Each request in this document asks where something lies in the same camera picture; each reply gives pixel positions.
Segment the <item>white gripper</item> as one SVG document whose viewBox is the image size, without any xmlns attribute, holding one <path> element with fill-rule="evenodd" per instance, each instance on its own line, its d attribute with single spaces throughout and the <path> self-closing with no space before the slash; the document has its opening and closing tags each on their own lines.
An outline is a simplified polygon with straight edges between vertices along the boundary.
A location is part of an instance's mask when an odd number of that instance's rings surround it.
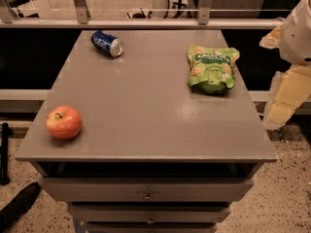
<svg viewBox="0 0 311 233">
<path fill-rule="evenodd" d="M 267 130 L 284 126 L 311 96 L 311 0 L 300 0 L 278 25 L 261 38 L 259 45 L 278 49 L 282 59 L 292 65 L 285 73 L 277 71 L 272 79 L 262 123 Z"/>
</svg>

